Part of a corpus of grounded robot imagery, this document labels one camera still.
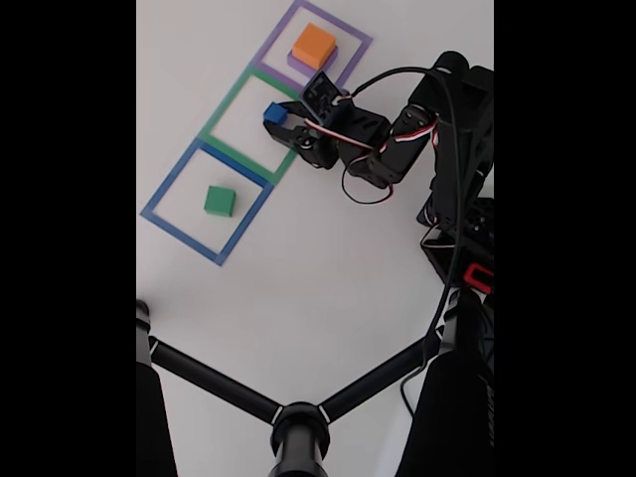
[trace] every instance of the black cable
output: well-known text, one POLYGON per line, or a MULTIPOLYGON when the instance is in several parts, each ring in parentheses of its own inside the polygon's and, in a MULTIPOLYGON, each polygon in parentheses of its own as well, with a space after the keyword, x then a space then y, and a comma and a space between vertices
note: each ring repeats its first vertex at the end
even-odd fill
POLYGON ((357 159, 351 160, 349 162, 349 164, 347 164, 345 166, 345 170, 342 171, 342 182, 341 182, 342 192, 344 192, 345 195, 349 199, 354 201, 356 204, 361 204, 363 206, 372 206, 374 204, 380 204, 380 203, 382 203, 384 201, 387 201, 394 194, 394 185, 393 184, 389 184, 389 193, 385 197, 382 197, 381 199, 377 199, 376 201, 371 201, 371 202, 362 202, 362 201, 359 201, 358 199, 354 198, 351 194, 349 194, 347 192, 347 189, 345 188, 345 176, 347 174, 347 171, 349 170, 349 166, 351 166, 354 162, 358 162, 357 159))
MULTIPOLYGON (((354 92, 351 93, 351 97, 355 97, 356 95, 358 95, 359 93, 367 89, 372 84, 375 84, 376 82, 383 80, 384 78, 390 77, 392 75, 398 75, 401 73, 420 73, 420 74, 430 75, 431 77, 435 78, 439 82, 442 89, 444 90, 446 99, 448 100, 450 122, 452 124, 453 140, 455 142, 455 190, 457 193, 457 197, 456 197, 457 211, 456 211, 456 217, 455 217, 455 221, 456 221, 455 248, 453 249, 453 254, 450 259, 450 266, 448 267, 448 275, 446 276, 446 282, 444 283, 444 289, 442 290, 441 298, 439 300, 439 303, 437 304, 437 309, 435 310, 435 314, 433 315, 433 319, 430 322, 430 325, 428 326, 428 331, 426 332, 426 335, 425 335, 425 336, 428 336, 429 333, 435 332, 435 328, 437 327, 439 318, 441 317, 444 307, 446 306, 446 300, 448 299, 448 293, 450 292, 450 284, 452 283, 453 276, 455 272, 457 271, 457 265, 459 262, 459 250, 461 248, 461 236, 463 232, 463 211, 462 211, 463 194, 461 191, 461 172, 460 172, 461 162, 459 160, 459 135, 457 133, 457 121, 455 117, 455 106, 453 104, 453 99, 448 89, 448 85, 446 84, 446 81, 444 79, 444 74, 436 70, 430 70, 428 68, 421 68, 421 67, 401 67, 401 68, 388 70, 387 72, 377 75, 376 77, 371 78, 368 81, 362 83, 360 86, 358 86, 354 90, 354 92)), ((412 380, 414 377, 416 377, 422 371, 424 371, 426 367, 426 362, 427 362, 426 353, 424 352, 424 359, 423 359, 421 367, 415 370, 410 375, 408 375, 406 378, 404 378, 399 385, 402 398, 404 399, 404 402, 406 403, 408 410, 411 412, 411 415, 414 415, 414 413, 412 412, 410 405, 405 399, 405 393, 403 391, 403 388, 408 381, 412 380)))

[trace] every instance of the white table surface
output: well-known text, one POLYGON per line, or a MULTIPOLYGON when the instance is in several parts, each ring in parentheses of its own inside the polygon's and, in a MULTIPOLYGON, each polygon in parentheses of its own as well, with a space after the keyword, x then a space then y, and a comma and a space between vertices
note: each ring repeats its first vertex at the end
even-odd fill
MULTIPOLYGON (((492 0, 313 3, 374 37, 348 89, 389 68, 429 67, 446 50, 494 68, 492 0)), ((137 298, 153 335, 283 404, 318 403, 416 341, 442 290, 415 220, 430 147, 373 207, 343 195, 341 163, 316 171, 297 158, 223 267, 139 216, 290 4, 137 0, 136 42, 137 298)), ((393 120, 419 80, 386 79, 357 104, 393 120)), ((269 426, 158 371, 181 477, 267 475, 269 426)), ((325 470, 394 475, 409 425, 395 384, 331 426, 325 470)))

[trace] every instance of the purple block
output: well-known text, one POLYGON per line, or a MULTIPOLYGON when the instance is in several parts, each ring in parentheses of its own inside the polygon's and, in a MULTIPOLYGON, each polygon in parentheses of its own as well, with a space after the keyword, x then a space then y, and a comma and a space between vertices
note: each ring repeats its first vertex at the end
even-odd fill
POLYGON ((287 64, 290 65, 295 70, 297 70, 298 72, 303 73, 306 77, 314 78, 314 75, 316 75, 316 73, 320 71, 324 71, 326 73, 327 69, 331 67, 331 65, 334 63, 334 60, 336 60, 337 56, 338 56, 338 47, 334 48, 334 51, 331 52, 331 55, 329 55, 329 58, 327 59, 327 61, 325 62, 325 64, 322 66, 320 70, 314 70, 309 65, 305 65, 300 60, 297 60, 296 58, 294 58, 291 52, 289 52, 289 54, 287 55, 287 64))

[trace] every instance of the purple tape square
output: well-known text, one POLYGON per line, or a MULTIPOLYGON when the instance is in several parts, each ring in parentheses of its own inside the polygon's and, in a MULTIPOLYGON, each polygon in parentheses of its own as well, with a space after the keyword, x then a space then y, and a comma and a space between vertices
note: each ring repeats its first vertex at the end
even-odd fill
POLYGON ((309 77, 310 79, 312 79, 314 78, 314 75, 316 75, 316 73, 318 72, 328 73, 329 67, 333 65, 334 60, 336 60, 337 56, 338 56, 338 47, 334 48, 334 51, 331 52, 331 55, 329 55, 329 58, 327 59, 325 64, 322 66, 322 68, 318 70, 314 70, 309 65, 305 65, 300 60, 295 59, 294 56, 292 55, 292 52, 289 52, 289 54, 287 55, 287 64, 290 65, 295 70, 297 70, 299 73, 303 73, 306 77, 309 77))
POLYGON ((251 63, 255 65, 259 70, 267 73, 271 77, 276 78, 277 80, 283 82, 284 84, 287 84, 292 89, 300 92, 300 90, 303 88, 302 84, 299 84, 292 78, 284 75, 283 73, 275 70, 274 68, 272 68, 269 65, 266 65, 263 62, 263 58, 265 58, 265 55, 267 54, 271 46, 274 44, 276 39, 280 36, 280 33, 285 29, 285 27, 287 27, 287 24, 289 23, 289 21, 292 19, 292 17, 300 8, 304 8, 310 11, 311 13, 318 15, 321 18, 324 18, 328 22, 334 24, 336 27, 340 28, 341 30, 344 30, 345 32, 347 32, 353 37, 356 37, 362 42, 358 50, 356 50, 356 53, 354 54, 354 56, 349 60, 349 62, 347 63, 343 71, 340 73, 340 76, 334 81, 336 86, 342 86, 345 83, 345 81, 349 78, 349 76, 353 72, 356 65, 360 62, 360 59, 369 48, 369 45, 371 44, 371 41, 373 39, 369 35, 362 33, 357 28, 354 28, 348 23, 343 22, 339 18, 334 17, 332 14, 325 12, 322 8, 317 7, 316 5, 308 2, 307 0, 294 0, 294 3, 291 4, 291 6, 289 7, 289 10, 287 10, 285 14, 282 16, 282 18, 278 22, 278 25, 276 25, 274 29, 272 30, 272 32, 269 34, 269 36, 267 37, 267 40, 265 40, 265 43, 263 43, 262 46, 258 49, 258 51, 256 52, 256 55, 251 60, 251 63))

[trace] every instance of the white surface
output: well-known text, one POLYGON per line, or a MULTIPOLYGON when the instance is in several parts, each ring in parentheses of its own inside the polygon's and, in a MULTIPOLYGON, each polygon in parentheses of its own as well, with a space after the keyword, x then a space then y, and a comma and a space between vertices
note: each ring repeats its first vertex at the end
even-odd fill
MULTIPOLYGON (((492 0, 315 3, 375 39, 349 89, 388 68, 430 66, 445 50, 493 68, 492 0)), ((290 4, 137 0, 137 214, 290 4)), ((357 104, 393 119, 418 81, 386 79, 357 104)), ((340 164, 316 171, 297 159, 223 267, 137 215, 137 298, 151 307, 153 334, 282 403, 330 396, 432 317, 442 284, 415 221, 432 158, 427 148, 373 207, 343 196, 340 164)), ((181 477, 267 475, 267 425, 160 375, 181 477)), ((408 392, 415 402, 415 386, 408 392)), ((393 385, 331 426, 325 470, 393 476, 409 424, 393 385)))
POLYGON ((287 64, 287 54, 291 51, 291 47, 294 43, 296 43, 296 40, 298 40, 298 37, 308 23, 313 23, 317 27, 322 28, 336 37, 338 56, 334 60, 334 63, 329 67, 329 70, 326 71, 329 78, 331 78, 332 81, 335 81, 347 67, 347 64, 355 55, 356 51, 358 51, 362 41, 335 26, 333 23, 304 8, 299 8, 294 16, 291 17, 289 25, 287 25, 287 28, 283 30, 273 43, 263 58, 263 62, 292 80, 295 80, 299 84, 305 84, 307 82, 307 76, 287 64))
POLYGON ((199 150, 177 176, 154 213, 219 253, 261 192, 262 188, 250 179, 207 152, 199 150), (236 192, 231 217, 210 215, 204 210, 210 186, 225 187, 236 192))
POLYGON ((289 100, 284 92, 252 76, 212 129, 212 135, 274 173, 289 149, 271 140, 262 127, 262 114, 272 102, 289 100))

